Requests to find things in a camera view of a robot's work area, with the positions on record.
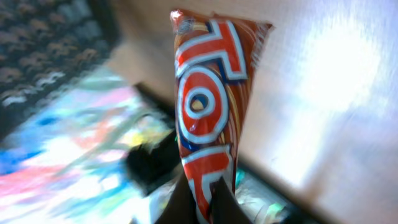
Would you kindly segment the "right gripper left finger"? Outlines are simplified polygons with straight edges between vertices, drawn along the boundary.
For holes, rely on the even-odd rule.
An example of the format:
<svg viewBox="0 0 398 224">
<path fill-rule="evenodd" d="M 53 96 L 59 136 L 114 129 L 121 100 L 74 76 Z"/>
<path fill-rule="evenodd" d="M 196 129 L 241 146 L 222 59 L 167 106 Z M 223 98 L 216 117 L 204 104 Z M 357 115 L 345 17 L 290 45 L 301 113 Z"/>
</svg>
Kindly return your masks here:
<svg viewBox="0 0 398 224">
<path fill-rule="evenodd" d="M 155 224 L 197 224 L 196 205 L 185 174 L 178 179 L 170 200 Z"/>
</svg>

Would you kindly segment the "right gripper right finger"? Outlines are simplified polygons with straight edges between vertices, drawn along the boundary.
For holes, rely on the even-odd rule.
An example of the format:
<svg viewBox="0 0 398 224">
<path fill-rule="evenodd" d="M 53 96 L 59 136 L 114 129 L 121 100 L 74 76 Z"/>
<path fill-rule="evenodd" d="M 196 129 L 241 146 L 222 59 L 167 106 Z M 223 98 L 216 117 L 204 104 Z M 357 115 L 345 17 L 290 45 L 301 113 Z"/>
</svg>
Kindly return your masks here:
<svg viewBox="0 0 398 224">
<path fill-rule="evenodd" d="M 239 206 L 239 203 L 236 201 L 235 196 L 224 179 L 220 179 L 216 184 L 210 208 L 210 220 L 212 224 L 252 223 Z"/>
</svg>

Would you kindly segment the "red chocolate bar wrapper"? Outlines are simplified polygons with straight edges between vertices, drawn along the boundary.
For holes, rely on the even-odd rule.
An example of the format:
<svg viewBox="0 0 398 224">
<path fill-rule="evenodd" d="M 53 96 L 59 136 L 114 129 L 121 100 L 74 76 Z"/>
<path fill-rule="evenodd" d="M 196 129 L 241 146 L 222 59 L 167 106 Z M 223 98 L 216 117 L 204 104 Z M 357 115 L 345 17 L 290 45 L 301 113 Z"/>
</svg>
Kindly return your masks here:
<svg viewBox="0 0 398 224">
<path fill-rule="evenodd" d="M 187 9 L 175 33 L 175 118 L 181 162 L 199 223 L 210 222 L 214 188 L 236 185 L 238 146 L 254 77 L 273 25 Z"/>
</svg>

